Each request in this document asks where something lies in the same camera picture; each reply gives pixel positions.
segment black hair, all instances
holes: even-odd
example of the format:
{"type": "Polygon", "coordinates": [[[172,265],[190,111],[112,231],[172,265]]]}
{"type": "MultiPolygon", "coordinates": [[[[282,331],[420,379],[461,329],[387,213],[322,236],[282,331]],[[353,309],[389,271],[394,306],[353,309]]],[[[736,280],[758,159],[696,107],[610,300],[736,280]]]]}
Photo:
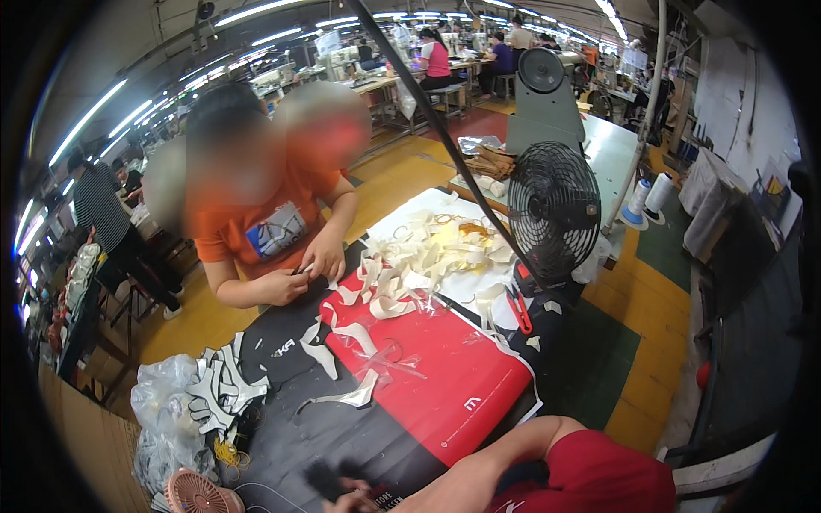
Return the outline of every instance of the black hair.
{"type": "Polygon", "coordinates": [[[83,157],[83,153],[79,149],[75,149],[71,152],[71,156],[68,158],[68,171],[72,172],[80,166],[85,166],[87,162],[85,161],[85,157],[83,157]]]}
{"type": "Polygon", "coordinates": [[[421,32],[419,32],[419,35],[420,35],[420,36],[422,36],[423,38],[433,38],[433,39],[436,39],[436,41],[437,41],[439,44],[441,44],[442,46],[445,46],[444,41],[442,41],[442,36],[439,34],[439,31],[438,31],[438,30],[422,29],[422,31],[421,31],[421,32]]]}
{"type": "Polygon", "coordinates": [[[250,85],[230,82],[200,95],[186,120],[186,146],[205,148],[248,130],[265,113],[250,85]]]}

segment stool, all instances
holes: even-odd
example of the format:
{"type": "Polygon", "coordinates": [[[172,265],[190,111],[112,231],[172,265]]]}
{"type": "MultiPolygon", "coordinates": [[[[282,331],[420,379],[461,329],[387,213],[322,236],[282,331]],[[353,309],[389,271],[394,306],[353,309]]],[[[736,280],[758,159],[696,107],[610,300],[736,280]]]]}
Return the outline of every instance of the stool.
{"type": "Polygon", "coordinates": [[[507,105],[508,101],[510,100],[510,89],[511,89],[511,80],[515,79],[516,75],[496,75],[496,80],[493,82],[493,92],[495,93],[499,87],[499,81],[504,80],[505,85],[505,104],[507,105]]]}
{"type": "Polygon", "coordinates": [[[455,116],[456,114],[461,113],[461,107],[457,107],[456,110],[450,112],[450,102],[448,102],[448,97],[451,94],[456,96],[455,105],[459,105],[459,91],[461,90],[461,84],[451,84],[448,87],[442,87],[440,89],[431,89],[425,91],[425,94],[428,95],[428,100],[432,105],[439,105],[440,103],[444,103],[445,105],[445,119],[447,120],[450,116],[455,116]],[[433,103],[433,99],[431,97],[438,96],[439,100],[436,103],[433,103]]]}

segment ceiling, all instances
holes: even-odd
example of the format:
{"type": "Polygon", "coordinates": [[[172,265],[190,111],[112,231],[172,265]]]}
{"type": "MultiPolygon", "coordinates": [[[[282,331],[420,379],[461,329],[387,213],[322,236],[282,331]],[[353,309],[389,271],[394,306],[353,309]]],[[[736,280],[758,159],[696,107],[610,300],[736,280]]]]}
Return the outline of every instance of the ceiling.
{"type": "MultiPolygon", "coordinates": [[[[243,11],[268,1],[215,0],[212,20],[218,21],[221,13],[228,10],[243,11]]],[[[642,25],[657,25],[649,2],[652,0],[612,0],[630,39],[642,34],[642,25]]],[[[366,0],[366,4],[372,12],[465,10],[458,0],[366,0]]],[[[605,39],[618,41],[615,30],[594,0],[523,0],[517,4],[594,37],[602,34],[605,39]]],[[[163,89],[177,84],[186,69],[195,69],[237,49],[250,48],[251,41],[295,25],[308,30],[316,21],[351,15],[350,8],[340,9],[338,5],[338,0],[303,0],[256,17],[249,16],[218,27],[218,39],[208,37],[208,47],[194,55],[194,36],[190,30],[196,25],[198,0],[105,2],[76,36],[55,71],[33,129],[30,155],[36,162],[47,163],[68,131],[123,77],[128,79],[126,84],[89,121],[80,140],[91,141],[107,135],[143,102],[161,98],[163,89]]],[[[469,5],[475,11],[485,10],[498,16],[507,16],[511,12],[481,2],[469,5]]],[[[210,24],[201,25],[201,35],[214,35],[215,29],[210,24]]]]}

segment purple shirt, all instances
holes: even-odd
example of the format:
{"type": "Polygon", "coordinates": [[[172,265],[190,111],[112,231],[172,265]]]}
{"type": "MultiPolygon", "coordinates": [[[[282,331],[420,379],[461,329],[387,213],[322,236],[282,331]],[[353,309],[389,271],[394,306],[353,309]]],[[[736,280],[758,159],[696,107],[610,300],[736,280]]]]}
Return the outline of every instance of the purple shirt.
{"type": "Polygon", "coordinates": [[[505,43],[499,43],[493,47],[496,60],[493,61],[493,70],[506,75],[513,72],[513,51],[505,43]]]}

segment orange t-shirt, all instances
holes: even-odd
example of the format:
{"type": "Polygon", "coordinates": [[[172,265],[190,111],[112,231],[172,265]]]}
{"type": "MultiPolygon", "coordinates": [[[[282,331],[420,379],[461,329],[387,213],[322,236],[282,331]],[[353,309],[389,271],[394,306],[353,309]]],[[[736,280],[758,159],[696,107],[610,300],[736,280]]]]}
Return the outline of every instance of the orange t-shirt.
{"type": "Polygon", "coordinates": [[[296,268],[325,225],[317,199],[331,193],[339,171],[300,172],[288,166],[266,203],[233,216],[211,236],[194,239],[203,262],[233,259],[249,280],[280,268],[296,268]]]}

